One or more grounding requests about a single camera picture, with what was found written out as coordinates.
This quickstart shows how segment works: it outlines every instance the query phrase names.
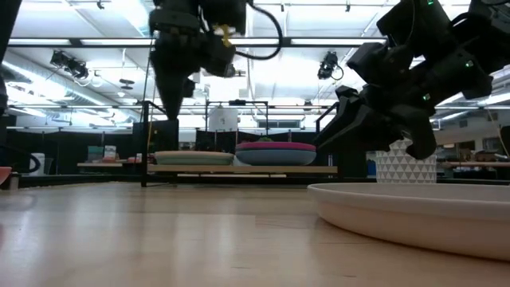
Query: white plate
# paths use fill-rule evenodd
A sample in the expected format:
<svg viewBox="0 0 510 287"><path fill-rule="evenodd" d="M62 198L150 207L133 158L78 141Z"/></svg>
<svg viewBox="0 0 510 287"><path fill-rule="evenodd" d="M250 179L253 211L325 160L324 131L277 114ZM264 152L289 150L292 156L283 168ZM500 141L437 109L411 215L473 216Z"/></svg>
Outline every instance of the white plate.
<svg viewBox="0 0 510 287"><path fill-rule="evenodd" d="M510 187L326 183L308 193L323 219L346 230L510 261Z"/></svg>

